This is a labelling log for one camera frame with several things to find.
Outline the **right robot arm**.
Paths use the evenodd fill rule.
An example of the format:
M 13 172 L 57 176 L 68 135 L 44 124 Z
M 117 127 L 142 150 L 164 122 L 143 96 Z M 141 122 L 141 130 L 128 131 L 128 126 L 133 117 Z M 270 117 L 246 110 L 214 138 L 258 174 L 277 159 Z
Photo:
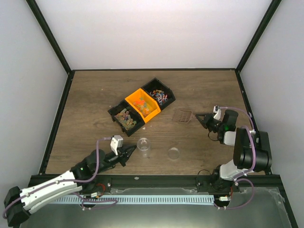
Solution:
M 238 108 L 216 105 L 212 113 L 195 115 L 209 133 L 217 135 L 214 141 L 234 147 L 233 159 L 217 166 L 211 174 L 210 185 L 216 192 L 225 191 L 242 176 L 269 171 L 272 166 L 268 133 L 256 130 L 253 123 L 252 129 L 245 125 L 236 127 L 239 111 L 246 113 Z

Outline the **brown slotted plastic scoop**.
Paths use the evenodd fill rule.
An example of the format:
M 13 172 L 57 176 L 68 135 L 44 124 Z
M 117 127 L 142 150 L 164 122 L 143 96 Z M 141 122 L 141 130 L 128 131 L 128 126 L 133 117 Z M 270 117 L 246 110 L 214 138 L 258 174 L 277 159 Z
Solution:
M 173 121 L 176 123 L 187 124 L 195 118 L 195 114 L 190 109 L 176 109 Z

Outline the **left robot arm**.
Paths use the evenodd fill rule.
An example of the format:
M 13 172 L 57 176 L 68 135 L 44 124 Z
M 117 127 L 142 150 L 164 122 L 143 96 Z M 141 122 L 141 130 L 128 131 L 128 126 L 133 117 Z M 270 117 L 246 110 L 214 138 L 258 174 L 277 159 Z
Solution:
M 101 149 L 94 150 L 70 170 L 55 178 L 23 189 L 18 186 L 11 188 L 4 200 L 3 218 L 9 227 L 15 227 L 60 197 L 83 190 L 93 191 L 97 186 L 97 174 L 113 169 L 118 163 L 125 166 L 135 149 L 136 145 L 127 145 L 119 147 L 117 153 L 107 154 Z

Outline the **yellow bin with star candies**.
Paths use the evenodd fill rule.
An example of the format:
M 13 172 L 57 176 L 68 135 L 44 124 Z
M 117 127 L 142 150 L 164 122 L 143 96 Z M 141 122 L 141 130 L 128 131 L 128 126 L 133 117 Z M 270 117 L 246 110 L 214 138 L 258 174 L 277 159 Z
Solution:
M 135 109 L 145 123 L 161 112 L 158 103 L 141 88 L 127 96 L 125 101 Z

